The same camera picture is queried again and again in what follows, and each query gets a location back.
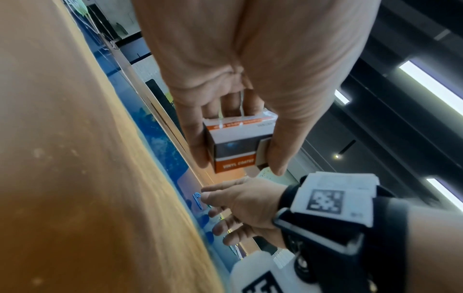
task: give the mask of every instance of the small box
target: small box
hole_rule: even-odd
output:
[[[255,116],[204,119],[209,158],[216,173],[260,166],[278,116],[264,111]]]

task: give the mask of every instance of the hand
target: hand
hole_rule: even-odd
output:
[[[219,236],[237,228],[225,236],[225,245],[262,236],[269,243],[285,248],[281,230],[272,224],[272,218],[286,188],[286,185],[266,179],[249,177],[204,187],[201,201],[213,206],[209,217],[215,217],[227,208],[232,211],[230,216],[214,226],[212,233]]]
[[[380,0],[133,0],[191,154],[204,118],[278,114],[267,161],[282,175],[365,46]]]

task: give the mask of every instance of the fluorescent light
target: fluorescent light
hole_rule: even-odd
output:
[[[406,74],[418,81],[422,86],[451,106],[460,115],[463,115],[463,99],[454,94],[432,76],[424,72],[410,61],[405,62],[399,67]]]
[[[463,202],[456,197],[450,190],[445,188],[444,185],[442,185],[439,181],[437,181],[434,178],[428,178],[428,180],[431,185],[434,186],[443,196],[445,196],[452,204],[454,204],[459,210],[463,211]]]
[[[334,91],[334,95],[338,98],[338,101],[343,103],[344,105],[349,103],[350,101],[343,95],[341,94],[338,90]]]

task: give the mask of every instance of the blue panel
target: blue panel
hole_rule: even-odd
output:
[[[227,285],[229,272],[233,264],[238,261],[238,257],[230,247],[223,245],[222,236],[212,235],[212,227],[220,219],[217,217],[209,219],[207,217],[209,207],[202,204],[197,196],[194,196],[201,188],[199,182],[143,100],[121,74],[117,62],[103,42],[88,27],[85,19],[76,16],[75,18],[96,60],[140,129],[140,137],[147,148],[151,150],[153,160],[177,190],[177,195],[185,209],[189,211],[190,216],[196,220],[197,229],[211,253],[218,272]]]

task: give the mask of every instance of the blue clip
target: blue clip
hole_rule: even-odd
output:
[[[203,209],[203,206],[201,205],[201,202],[199,201],[199,199],[201,198],[201,194],[199,194],[199,192],[195,192],[193,194],[193,199],[194,201],[196,202],[196,204],[198,205],[199,209]]]

